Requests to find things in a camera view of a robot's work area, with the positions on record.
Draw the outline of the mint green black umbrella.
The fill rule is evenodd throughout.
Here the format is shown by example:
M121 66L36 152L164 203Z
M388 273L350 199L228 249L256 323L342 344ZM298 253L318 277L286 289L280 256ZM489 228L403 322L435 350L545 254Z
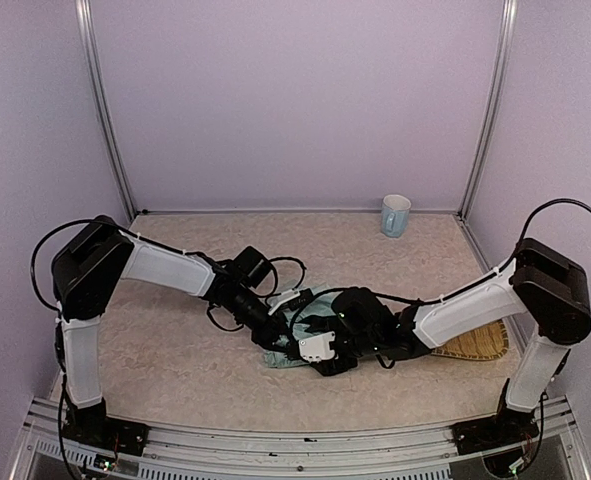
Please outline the mint green black umbrella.
M295 311L281 308L273 316L286 324L286 335L281 343L293 341L298 332L322 333L334 331L339 336L342 327L336 314L331 308L332 302L343 291L342 288L324 288L322 286L309 288L312 298L309 303ZM310 364L291 361L286 353L267 351L263 354L264 364L272 369L286 369Z

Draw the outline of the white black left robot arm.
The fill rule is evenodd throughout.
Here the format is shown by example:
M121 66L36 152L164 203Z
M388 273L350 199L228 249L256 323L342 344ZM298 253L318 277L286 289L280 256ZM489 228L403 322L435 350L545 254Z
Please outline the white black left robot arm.
M128 289L167 290L173 297L222 308L266 350L285 338L283 318L255 291L271 271L257 250L246 248L234 259L216 260L138 235L106 215L73 220L67 226L78 231L54 256L51 275L66 392L76 408L92 409L104 401L102 323Z

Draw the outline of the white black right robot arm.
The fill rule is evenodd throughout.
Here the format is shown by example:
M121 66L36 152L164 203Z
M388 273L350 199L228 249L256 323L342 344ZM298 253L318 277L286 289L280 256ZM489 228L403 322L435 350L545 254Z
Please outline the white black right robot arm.
M372 291L352 287L333 300L332 310L323 333L300 341L304 360L323 366L370 355L405 361L498 319L530 314L537 329L504 396L506 407L520 413L535 409L567 352L591 332L584 268L532 238L518 243L507 265L460 292L392 313Z

